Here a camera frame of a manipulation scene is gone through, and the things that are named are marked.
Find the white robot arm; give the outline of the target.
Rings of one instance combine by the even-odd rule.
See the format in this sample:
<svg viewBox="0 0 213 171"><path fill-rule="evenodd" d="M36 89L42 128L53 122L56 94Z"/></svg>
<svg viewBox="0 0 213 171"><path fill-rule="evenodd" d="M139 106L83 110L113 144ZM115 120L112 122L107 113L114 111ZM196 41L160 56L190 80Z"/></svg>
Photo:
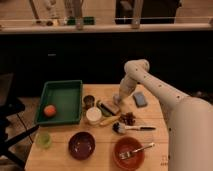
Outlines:
<svg viewBox="0 0 213 171"><path fill-rule="evenodd" d="M149 68L145 59L126 62L119 96L125 99L140 83L169 109L168 171L213 171L213 105L149 74Z"/></svg>

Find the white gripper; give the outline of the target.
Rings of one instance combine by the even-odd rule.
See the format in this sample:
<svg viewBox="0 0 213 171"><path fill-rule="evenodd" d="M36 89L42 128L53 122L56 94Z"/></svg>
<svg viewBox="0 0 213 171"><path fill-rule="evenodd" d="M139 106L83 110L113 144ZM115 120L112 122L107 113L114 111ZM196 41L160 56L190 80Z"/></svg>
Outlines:
<svg viewBox="0 0 213 171"><path fill-rule="evenodd" d="M137 82L135 80L128 75L125 75L120 82L119 97L125 99L130 96L134 92L136 85Z"/></svg>

